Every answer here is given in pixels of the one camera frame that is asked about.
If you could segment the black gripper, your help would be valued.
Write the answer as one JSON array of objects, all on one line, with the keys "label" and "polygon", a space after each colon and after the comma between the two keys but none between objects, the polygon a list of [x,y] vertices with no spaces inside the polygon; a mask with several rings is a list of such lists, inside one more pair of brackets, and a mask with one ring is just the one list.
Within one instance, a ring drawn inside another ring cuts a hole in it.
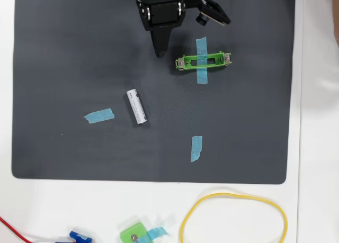
[{"label": "black gripper", "polygon": [[142,24],[150,31],[157,58],[165,56],[171,35],[171,28],[184,16],[184,0],[137,0]]}]

